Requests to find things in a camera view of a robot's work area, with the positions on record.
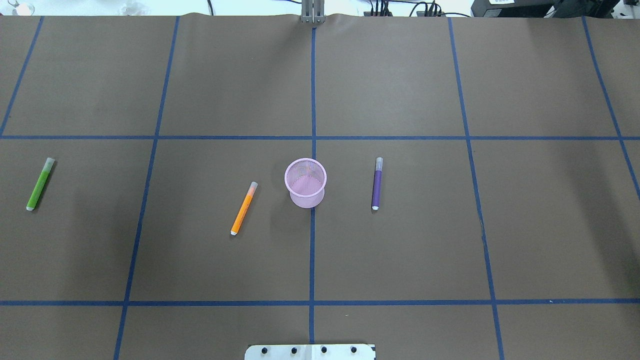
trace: pen holder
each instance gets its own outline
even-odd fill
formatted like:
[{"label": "pen holder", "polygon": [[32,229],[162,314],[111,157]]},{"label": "pen holder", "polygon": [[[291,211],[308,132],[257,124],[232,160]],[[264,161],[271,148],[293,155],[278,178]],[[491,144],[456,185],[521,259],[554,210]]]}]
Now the pen holder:
[{"label": "pen holder", "polygon": [[302,158],[292,162],[284,173],[291,200],[301,208],[313,208],[324,197],[326,171],[316,160]]}]

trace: orange marker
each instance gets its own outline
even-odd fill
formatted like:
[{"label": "orange marker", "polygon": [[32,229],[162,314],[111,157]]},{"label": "orange marker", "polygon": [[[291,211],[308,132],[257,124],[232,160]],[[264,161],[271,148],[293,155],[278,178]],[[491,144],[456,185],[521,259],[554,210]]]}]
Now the orange marker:
[{"label": "orange marker", "polygon": [[253,200],[253,194],[255,193],[255,189],[257,187],[258,183],[252,181],[251,186],[249,186],[249,191],[246,192],[246,196],[244,197],[244,201],[242,203],[242,206],[240,207],[240,211],[238,211],[236,221],[231,227],[231,235],[235,236],[238,234],[238,231],[240,231],[240,226],[242,225],[242,221],[244,220],[244,216],[246,215],[247,210],[249,210],[249,205],[251,204],[251,200]]}]

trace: grid line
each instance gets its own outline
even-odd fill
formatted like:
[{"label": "grid line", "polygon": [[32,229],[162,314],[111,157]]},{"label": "grid line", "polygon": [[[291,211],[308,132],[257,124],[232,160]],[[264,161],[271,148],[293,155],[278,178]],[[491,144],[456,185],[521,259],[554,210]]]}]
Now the grid line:
[{"label": "grid line", "polygon": [[124,294],[124,303],[122,304],[122,314],[120,315],[120,326],[118,327],[118,336],[116,338],[115,350],[113,352],[113,359],[118,360],[120,357],[120,347],[122,346],[122,336],[124,335],[124,326],[127,319],[127,310],[129,308],[129,297],[131,296],[131,285],[133,283],[133,275],[136,269],[136,259],[138,257],[138,247],[140,245],[140,235],[142,234],[142,223],[145,218],[145,210],[147,207],[147,198],[149,194],[149,184],[151,182],[151,175],[154,171],[154,162],[156,160],[156,149],[158,145],[158,136],[160,135],[160,126],[162,125],[162,116],[164,111],[164,100],[166,99],[166,91],[169,85],[169,76],[171,74],[171,65],[173,61],[173,51],[175,50],[175,41],[178,35],[178,26],[180,25],[180,17],[175,17],[175,24],[173,25],[173,37],[171,40],[171,49],[169,50],[169,59],[166,65],[166,73],[164,75],[164,86],[162,90],[162,96],[160,98],[160,106],[158,109],[158,118],[156,121],[156,134],[154,136],[154,143],[151,146],[151,155],[149,157],[149,166],[147,169],[147,179],[145,180],[145,190],[142,195],[142,203],[140,206],[140,215],[138,217],[138,227],[136,229],[136,238],[133,244],[133,251],[131,254],[131,262],[129,264],[129,276],[127,278],[127,287]]},{"label": "grid line", "polygon": [[27,71],[27,65],[29,65],[31,54],[33,54],[33,49],[36,46],[36,41],[38,41],[38,35],[40,34],[40,29],[42,29],[43,22],[44,22],[44,16],[41,16],[40,20],[38,21],[38,27],[36,28],[36,32],[33,34],[33,39],[31,40],[29,51],[27,51],[27,56],[24,59],[22,68],[20,69],[18,80],[16,80],[15,82],[15,87],[13,88],[11,99],[9,100],[9,104],[6,107],[6,112],[4,113],[4,119],[2,120],[2,124],[0,125],[0,136],[3,135],[4,129],[6,127],[6,123],[9,121],[9,116],[11,115],[11,109],[13,108],[13,102],[15,101],[16,96],[18,96],[18,90],[20,90],[20,84],[22,83],[22,78],[24,77],[24,73]]},{"label": "grid line", "polygon": [[[129,307],[259,307],[309,306],[308,300],[130,300]],[[491,299],[468,300],[314,300],[314,306],[489,306]],[[640,298],[496,299],[497,305],[640,304]],[[0,300],[0,306],[123,306],[124,301]]]},{"label": "grid line", "polygon": [[456,37],[453,33],[453,22],[451,18],[447,18],[449,23],[449,37],[451,38],[451,52],[453,55],[453,65],[456,71],[456,82],[458,84],[458,97],[460,99],[460,111],[462,114],[462,123],[465,128],[465,137],[467,141],[467,153],[469,157],[469,167],[471,169],[471,180],[474,185],[474,197],[476,198],[476,209],[478,219],[480,220],[480,230],[482,234],[482,243],[484,250],[484,264],[486,267],[486,278],[489,286],[489,296],[491,296],[491,307],[493,310],[493,326],[495,327],[495,338],[498,346],[498,356],[500,360],[504,360],[504,350],[502,346],[502,334],[500,331],[500,318],[498,317],[498,305],[495,301],[495,289],[493,287],[493,274],[491,271],[491,260],[489,257],[489,246],[486,242],[486,231],[484,230],[484,217],[482,214],[482,204],[480,203],[480,193],[478,190],[478,183],[476,177],[476,164],[474,163],[473,149],[471,148],[471,138],[469,134],[469,124],[467,122],[467,109],[465,107],[465,97],[462,91],[462,80],[460,78],[460,66],[458,64],[458,54],[456,51]]},{"label": "grid line", "polygon": [[392,136],[307,136],[307,135],[2,135],[4,140],[457,140],[466,141],[638,141],[640,136],[482,136],[482,135],[392,135]]},{"label": "grid line", "polygon": [[[311,157],[316,158],[316,28],[311,29]],[[316,342],[316,208],[309,221],[309,343]]]},{"label": "grid line", "polygon": [[609,114],[611,115],[611,121],[613,121],[613,126],[616,128],[616,134],[618,134],[618,141],[620,142],[620,147],[622,148],[622,153],[625,156],[625,161],[627,162],[627,168],[629,169],[629,174],[631,175],[631,180],[634,183],[634,187],[636,188],[636,195],[640,200],[640,186],[638,186],[638,180],[636,179],[636,173],[634,172],[634,167],[631,165],[631,159],[629,159],[629,153],[627,152],[627,146],[625,146],[625,141],[622,138],[622,132],[620,131],[620,125],[618,124],[618,119],[616,118],[616,113],[613,111],[613,105],[611,104],[611,99],[609,98],[609,93],[607,91],[607,87],[604,85],[604,80],[602,79],[602,74],[600,73],[600,67],[598,66],[598,60],[596,59],[596,54],[593,50],[593,43],[591,42],[591,34],[589,33],[589,26],[587,25],[587,18],[582,16],[582,26],[584,27],[584,34],[587,38],[587,45],[589,46],[589,53],[591,54],[591,60],[593,61],[593,68],[596,70],[596,75],[598,76],[598,81],[600,82],[600,87],[602,88],[602,94],[604,95],[604,99],[607,102],[607,107],[609,109]]}]

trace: marker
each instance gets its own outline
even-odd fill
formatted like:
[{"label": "marker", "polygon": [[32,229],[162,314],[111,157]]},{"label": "marker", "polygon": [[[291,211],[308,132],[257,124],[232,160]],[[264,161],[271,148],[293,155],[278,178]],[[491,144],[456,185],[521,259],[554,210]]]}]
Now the marker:
[{"label": "marker", "polygon": [[249,210],[249,204],[251,204],[251,200],[253,200],[253,194],[255,193],[255,189],[257,187],[258,183],[252,181],[251,186],[249,186],[249,191],[246,192],[246,196],[244,197],[244,201],[242,203],[242,206],[240,207],[240,211],[238,211],[236,221],[231,227],[231,235],[235,236],[238,234],[238,231],[240,231],[240,226],[242,225],[242,221],[244,220],[244,216],[246,215],[247,210]]},{"label": "marker", "polygon": [[371,208],[380,209],[380,188],[382,186],[382,158],[376,159],[376,172],[373,175],[373,196],[371,197]]},{"label": "marker", "polygon": [[47,178],[49,177],[49,172],[51,172],[51,167],[55,162],[55,159],[47,158],[47,161],[44,162],[44,167],[42,168],[42,172],[40,173],[40,177],[38,178],[38,182],[36,183],[36,187],[33,188],[33,192],[31,193],[31,197],[29,198],[29,202],[27,202],[27,211],[33,211],[36,205],[38,204],[38,199],[40,199],[40,194],[42,193],[42,188],[44,184],[47,182]]}]

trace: white metal plate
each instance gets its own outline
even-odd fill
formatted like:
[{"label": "white metal plate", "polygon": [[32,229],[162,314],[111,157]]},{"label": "white metal plate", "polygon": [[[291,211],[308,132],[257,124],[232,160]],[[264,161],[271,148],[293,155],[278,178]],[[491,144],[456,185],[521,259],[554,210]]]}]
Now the white metal plate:
[{"label": "white metal plate", "polygon": [[491,5],[515,4],[515,0],[489,0]]},{"label": "white metal plate", "polygon": [[253,345],[244,360],[375,360],[376,346],[367,344]]},{"label": "white metal plate", "polygon": [[489,9],[484,12],[484,17],[498,17],[502,9]]}]

